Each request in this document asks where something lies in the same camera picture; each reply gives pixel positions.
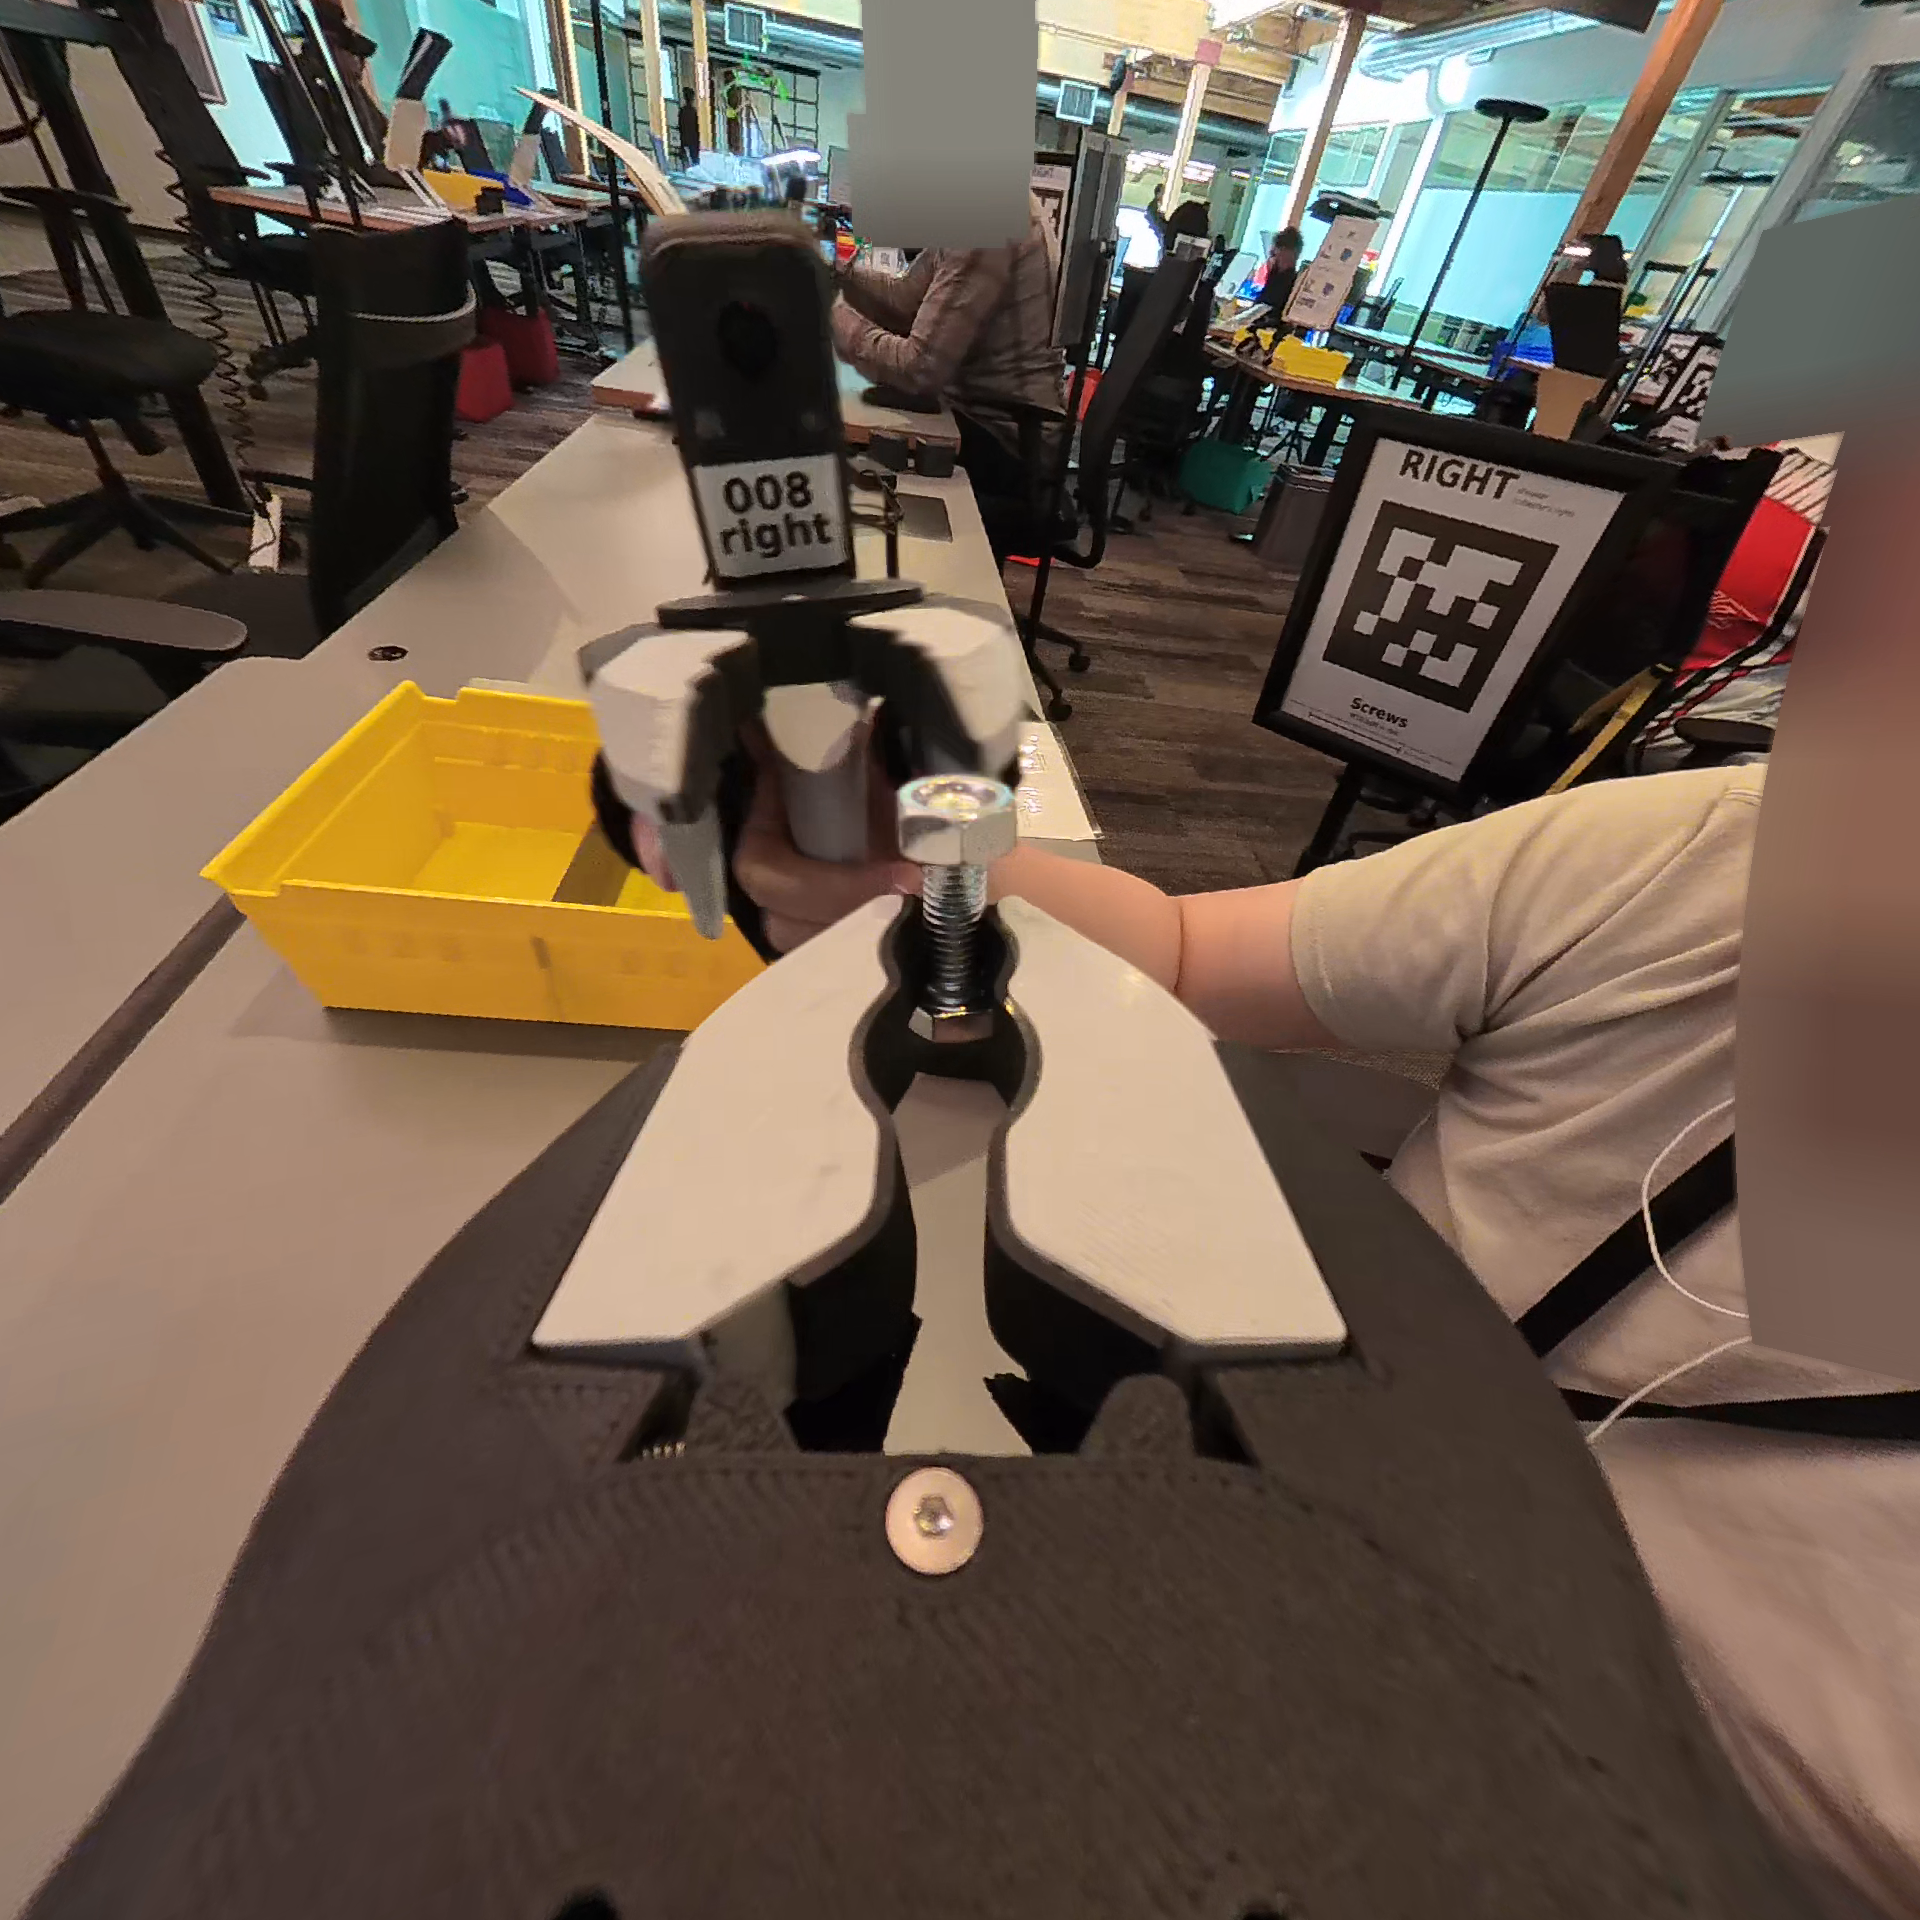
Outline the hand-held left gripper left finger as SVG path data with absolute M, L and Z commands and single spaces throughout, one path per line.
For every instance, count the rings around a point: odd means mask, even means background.
M 904 900 L 864 902 L 684 1041 L 533 1342 L 562 1357 L 852 1357 L 822 1294 L 891 1207 L 854 1065 Z

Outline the black floor lamp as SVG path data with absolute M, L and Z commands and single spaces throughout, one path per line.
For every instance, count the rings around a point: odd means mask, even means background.
M 1413 353 L 1419 349 L 1423 328 L 1426 328 L 1429 320 L 1434 317 L 1434 308 L 1438 307 L 1438 299 L 1440 299 L 1442 289 L 1447 287 L 1447 280 L 1452 276 L 1456 255 L 1458 255 L 1460 245 L 1464 240 L 1464 233 L 1471 223 L 1471 216 L 1477 213 L 1480 195 L 1483 195 L 1486 185 L 1490 182 L 1490 175 L 1496 166 L 1496 159 L 1500 159 L 1502 149 L 1508 139 L 1511 128 L 1516 123 L 1533 128 L 1533 126 L 1543 123 L 1544 117 L 1548 117 L 1548 109 L 1538 102 L 1522 102 L 1522 101 L 1508 101 L 1508 99 L 1494 99 L 1494 96 L 1477 99 L 1475 109 L 1483 120 L 1492 123 L 1492 128 L 1494 128 L 1492 139 L 1490 139 L 1490 147 L 1488 147 L 1488 150 L 1486 150 L 1486 155 L 1478 164 L 1478 173 L 1471 182 L 1471 190 L 1469 190 L 1469 195 L 1467 195 L 1467 199 L 1464 199 L 1464 203 L 1458 213 L 1453 233 L 1447 241 L 1447 252 L 1442 254 L 1442 261 L 1440 261 L 1438 272 L 1434 276 L 1426 301 L 1419 311 L 1419 317 L 1408 328 L 1408 337 L 1405 337 L 1403 349 L 1398 353 L 1396 379 L 1400 379 L 1411 373 Z

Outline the black easel stand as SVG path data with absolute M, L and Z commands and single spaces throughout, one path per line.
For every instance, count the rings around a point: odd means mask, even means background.
M 1442 803 L 1403 775 L 1389 775 L 1357 760 L 1344 764 L 1328 805 L 1292 877 L 1304 877 L 1328 863 L 1365 857 L 1442 823 Z

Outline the red floor bag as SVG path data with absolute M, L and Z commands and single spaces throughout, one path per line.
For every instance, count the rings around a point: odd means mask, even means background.
M 559 379 L 559 344 L 546 311 L 507 303 L 475 307 L 475 333 L 460 353 L 454 417 L 485 425 L 514 407 L 517 392 Z

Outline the person's right hand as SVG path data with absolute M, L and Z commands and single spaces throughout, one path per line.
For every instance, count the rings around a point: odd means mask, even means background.
M 776 960 L 868 900 L 922 891 L 922 869 L 899 848 L 896 790 L 879 766 L 864 776 L 864 800 L 862 857 L 815 860 L 794 839 L 774 764 L 758 750 L 730 757 L 717 790 L 727 909 L 758 955 Z

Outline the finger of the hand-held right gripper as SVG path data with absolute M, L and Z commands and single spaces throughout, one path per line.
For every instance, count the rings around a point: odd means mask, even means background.
M 598 757 L 622 805 L 656 825 L 716 812 L 755 718 L 755 637 L 739 628 L 626 628 L 582 649 Z
M 934 598 L 885 615 L 885 759 L 893 776 L 1014 781 L 1031 718 L 1004 615 Z

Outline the silver hex bolt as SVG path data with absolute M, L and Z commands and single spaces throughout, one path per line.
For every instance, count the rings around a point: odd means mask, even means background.
M 919 863 L 914 1031 L 936 1046 L 972 1046 L 992 1032 L 992 997 L 978 960 L 989 871 L 974 862 Z

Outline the wooden top desk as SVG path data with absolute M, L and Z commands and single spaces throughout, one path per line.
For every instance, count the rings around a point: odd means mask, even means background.
M 594 315 L 591 262 L 586 249 L 594 208 L 582 199 L 531 188 L 514 200 L 502 188 L 485 188 L 483 199 L 500 199 L 500 208 L 454 208 L 432 188 L 424 191 L 375 190 L 367 196 L 347 199 L 340 188 L 308 195 L 286 182 L 213 185 L 205 199 L 286 229 L 324 223 L 407 233 L 452 223 L 464 233 L 469 269 L 483 299 L 524 315 L 546 313 L 557 351 L 597 368 L 611 360 L 608 340 Z

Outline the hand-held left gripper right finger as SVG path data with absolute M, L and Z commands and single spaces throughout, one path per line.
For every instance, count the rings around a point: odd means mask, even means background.
M 1026 900 L 999 907 L 1019 1077 L 999 1140 L 1013 1247 L 1173 1359 L 1339 1352 L 1349 1325 L 1205 1023 Z

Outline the round wooden table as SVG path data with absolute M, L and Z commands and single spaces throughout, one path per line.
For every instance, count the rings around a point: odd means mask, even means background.
M 1216 400 L 1211 437 L 1260 448 L 1280 435 L 1280 454 L 1307 468 L 1338 467 L 1350 430 L 1388 408 L 1467 408 L 1478 421 L 1526 427 L 1541 398 L 1541 371 L 1526 360 L 1492 373 L 1453 351 L 1403 353 L 1398 342 L 1360 342 L 1360 358 L 1339 377 L 1292 368 L 1278 351 L 1242 349 L 1226 337 L 1210 337 L 1205 356 Z

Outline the wooden support post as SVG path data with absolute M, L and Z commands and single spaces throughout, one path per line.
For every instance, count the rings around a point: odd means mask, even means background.
M 1675 1 L 1658 19 L 1658 33 L 1627 94 L 1614 133 L 1564 229 L 1557 255 L 1573 255 L 1583 236 L 1612 231 L 1672 99 L 1720 19 L 1724 1 Z

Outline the yellow plastic bin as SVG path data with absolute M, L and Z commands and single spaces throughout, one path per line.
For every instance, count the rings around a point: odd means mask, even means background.
M 764 971 L 628 869 L 582 702 L 404 681 L 204 869 L 328 1011 L 684 1032 Z

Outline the grey trash can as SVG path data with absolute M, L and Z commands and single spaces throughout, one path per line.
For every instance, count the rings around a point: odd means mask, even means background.
M 1285 464 L 1261 503 L 1251 545 L 1261 564 L 1287 576 L 1304 568 L 1338 470 Z

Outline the white poster stand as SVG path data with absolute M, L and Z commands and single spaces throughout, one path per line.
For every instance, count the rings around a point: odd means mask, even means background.
M 1331 332 L 1352 303 L 1356 278 L 1374 252 L 1383 213 L 1379 205 L 1341 208 L 1319 249 L 1299 269 L 1285 323 L 1299 332 Z

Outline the black framed marker sign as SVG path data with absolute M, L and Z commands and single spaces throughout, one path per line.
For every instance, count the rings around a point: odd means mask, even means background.
M 1334 468 L 1255 721 L 1464 798 L 1675 478 L 1642 452 L 1368 413 Z

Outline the white printed paper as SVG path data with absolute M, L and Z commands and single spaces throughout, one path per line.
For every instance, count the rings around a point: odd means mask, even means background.
M 1060 734 L 1038 718 L 1019 728 L 1014 808 L 1023 844 L 1094 848 L 1102 839 Z

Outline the black office chair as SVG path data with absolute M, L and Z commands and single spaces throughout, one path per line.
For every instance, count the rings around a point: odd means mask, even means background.
M 1202 254 L 1195 252 L 1163 254 L 1131 325 L 1102 371 L 1090 407 L 1071 423 L 1075 439 L 1063 439 L 1059 449 L 1050 452 L 1042 413 L 1028 407 L 1018 412 L 1021 479 L 1018 486 L 989 488 L 978 509 L 999 564 L 1036 561 L 1036 583 L 1018 632 L 1031 678 L 1044 695 L 1042 716 L 1050 721 L 1067 719 L 1071 704 L 1042 660 L 1040 641 L 1063 644 L 1069 672 L 1083 673 L 1090 667 L 1086 644 L 1044 621 L 1050 579 L 1056 568 L 1094 568 L 1107 558 L 1122 491 L 1119 430 L 1182 315 L 1190 311 L 1202 262 Z
M 42 308 L 2 320 L 2 412 L 35 416 L 86 448 L 95 486 L 32 508 L 4 508 L 2 561 L 28 588 L 45 585 L 62 566 L 110 535 L 125 535 L 154 553 L 188 556 L 218 576 L 232 566 L 205 551 L 186 525 L 254 527 L 252 509 L 163 495 L 134 486 L 112 461 L 103 427 L 112 425 L 144 456 L 163 449 L 142 408 L 148 400 L 199 398 L 214 368 L 213 347 L 164 320 L 90 308 Z

